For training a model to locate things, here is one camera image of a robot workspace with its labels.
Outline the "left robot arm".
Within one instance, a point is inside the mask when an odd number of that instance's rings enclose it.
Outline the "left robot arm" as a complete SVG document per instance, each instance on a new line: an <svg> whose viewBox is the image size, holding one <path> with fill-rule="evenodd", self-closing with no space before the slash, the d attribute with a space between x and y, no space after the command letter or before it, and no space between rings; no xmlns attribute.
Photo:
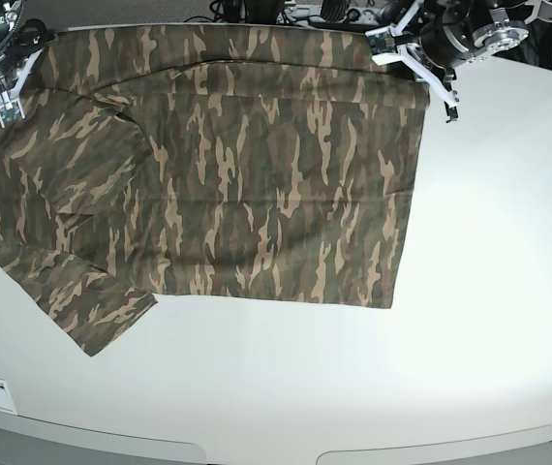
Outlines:
<svg viewBox="0 0 552 465"><path fill-rule="evenodd" d="M365 33L379 66L402 63L458 119L455 70L516 48L536 20L552 23L552 1L413 1L394 22Z"/></svg>

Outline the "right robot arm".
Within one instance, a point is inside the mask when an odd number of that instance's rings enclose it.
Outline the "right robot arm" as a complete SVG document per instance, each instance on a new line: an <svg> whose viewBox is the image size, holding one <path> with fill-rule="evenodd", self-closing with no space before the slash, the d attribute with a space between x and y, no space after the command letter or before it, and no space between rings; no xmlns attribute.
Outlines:
<svg viewBox="0 0 552 465"><path fill-rule="evenodd" d="M54 31L39 19L23 19L23 1L0 1L0 122L24 115L20 93Z"/></svg>

